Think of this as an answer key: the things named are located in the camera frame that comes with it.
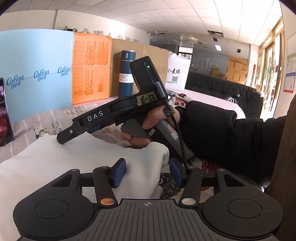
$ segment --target white tote bag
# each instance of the white tote bag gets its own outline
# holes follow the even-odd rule
[[[167,90],[184,91],[191,60],[169,52],[168,74],[165,88]]]

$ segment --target black leather sofa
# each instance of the black leather sofa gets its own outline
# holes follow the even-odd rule
[[[260,117],[263,94],[252,87],[196,72],[188,73],[185,89],[238,104],[246,118]]]

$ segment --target white towel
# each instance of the white towel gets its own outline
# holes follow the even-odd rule
[[[16,204],[48,182],[70,169],[92,172],[100,166],[112,166],[126,159],[126,173],[114,189],[121,198],[149,199],[158,184],[161,169],[168,163],[168,149],[152,142],[136,150],[104,142],[84,133],[61,145],[48,134],[36,140],[18,155],[0,164],[0,241],[16,241],[19,233],[12,213]],[[83,189],[83,195],[95,201],[94,190]]]

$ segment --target ceiling light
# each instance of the ceiling light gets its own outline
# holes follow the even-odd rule
[[[222,51],[222,49],[221,49],[221,46],[220,46],[220,45],[217,45],[217,44],[215,44],[215,47],[216,47],[216,50],[218,50],[218,51]]]

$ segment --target black sleeve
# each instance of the black sleeve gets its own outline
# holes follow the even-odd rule
[[[264,124],[260,118],[236,120],[235,111],[197,101],[190,101],[186,109],[177,109],[183,140],[196,157],[256,182],[272,174],[284,122],[273,119]],[[278,128],[272,137],[268,135],[277,125],[282,129]]]

